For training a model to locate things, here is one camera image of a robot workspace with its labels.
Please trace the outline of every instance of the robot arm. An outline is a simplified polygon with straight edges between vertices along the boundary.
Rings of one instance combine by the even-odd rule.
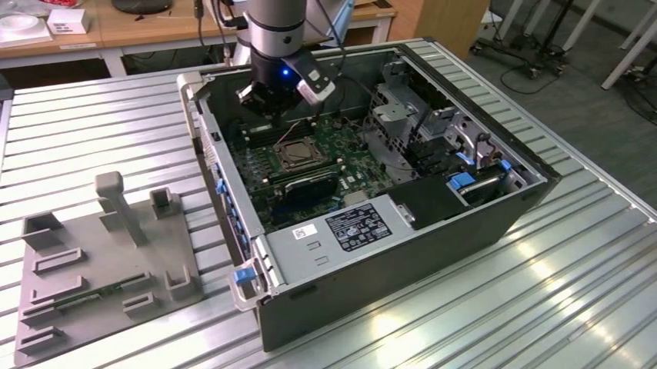
[[[352,0],[332,2],[352,9]],[[308,10],[312,17],[324,19],[319,24],[325,25],[323,13],[313,14],[317,13],[316,0],[245,1],[248,29],[241,31],[247,32],[247,37],[241,37],[240,42],[251,47],[251,83],[237,91],[237,96],[241,106],[273,124],[301,98],[315,105],[335,90],[336,71],[323,68],[303,47]],[[344,18],[344,12],[337,11],[336,15]]]

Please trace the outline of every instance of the slotted metal surface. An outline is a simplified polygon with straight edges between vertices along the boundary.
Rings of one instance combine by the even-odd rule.
[[[0,367],[12,367],[20,218],[100,210],[94,173],[126,200],[183,195],[207,299],[40,367],[653,367],[654,211],[434,43],[414,51],[564,176],[496,244],[264,353],[224,283],[228,252],[185,136],[180,71],[17,92],[0,177]]]

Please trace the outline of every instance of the floor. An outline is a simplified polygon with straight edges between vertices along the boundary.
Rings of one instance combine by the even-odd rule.
[[[492,9],[502,14],[512,0],[494,0]],[[532,5],[526,1],[516,22],[522,22]],[[558,4],[552,3],[543,16],[535,36],[543,33]],[[570,12],[555,44],[562,45],[579,16]],[[618,49],[623,36],[595,23],[590,23],[574,48],[567,54],[570,66],[563,76],[534,95],[522,95],[506,89],[499,75],[520,62],[495,52],[470,55],[467,64],[492,84],[508,94],[515,102],[564,138],[564,140],[596,163],[602,169],[657,208],[657,126],[645,121],[627,107],[619,87],[604,91],[599,84],[623,57]],[[654,57],[646,50],[638,59],[643,65]],[[531,91],[554,77],[543,75],[528,80],[515,72],[504,81],[515,89]],[[657,101],[657,89],[651,90]]]

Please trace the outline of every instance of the circuit board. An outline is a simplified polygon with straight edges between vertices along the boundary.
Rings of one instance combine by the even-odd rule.
[[[244,138],[229,142],[235,165],[267,232],[348,206],[344,196],[355,192],[361,191],[372,198],[394,186],[363,145],[360,123],[325,118],[313,125],[308,136],[257,148],[248,148]],[[321,174],[339,176],[335,193],[312,206],[280,211],[283,187]]]

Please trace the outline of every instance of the white label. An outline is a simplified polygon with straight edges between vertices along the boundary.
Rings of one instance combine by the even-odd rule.
[[[295,240],[300,240],[303,237],[311,236],[317,233],[317,229],[315,228],[315,224],[304,225],[301,228],[296,228],[291,232],[295,236]]]
[[[94,48],[94,42],[90,42],[88,44],[73,44],[73,45],[61,45],[60,46],[61,50],[73,50],[76,48]]]
[[[308,77],[309,79],[312,79],[313,81],[316,81],[319,79],[319,72],[316,69],[313,69],[309,73],[308,73]]]

